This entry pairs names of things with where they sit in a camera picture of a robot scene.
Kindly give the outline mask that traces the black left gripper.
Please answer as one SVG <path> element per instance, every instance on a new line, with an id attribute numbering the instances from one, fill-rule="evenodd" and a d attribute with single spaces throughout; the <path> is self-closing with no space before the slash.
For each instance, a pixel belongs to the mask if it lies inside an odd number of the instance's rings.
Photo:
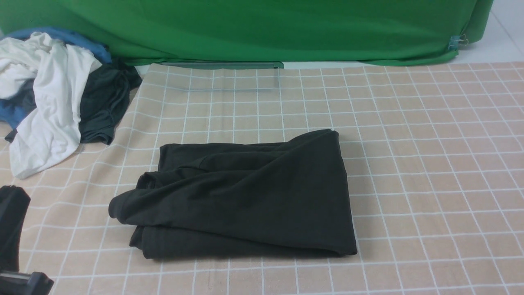
<path id="1" fill-rule="evenodd" d="M 21 230 L 30 197 L 18 186 L 0 189 L 0 293 L 2 295 L 48 295 L 54 281 L 45 273 L 20 272 Z"/>

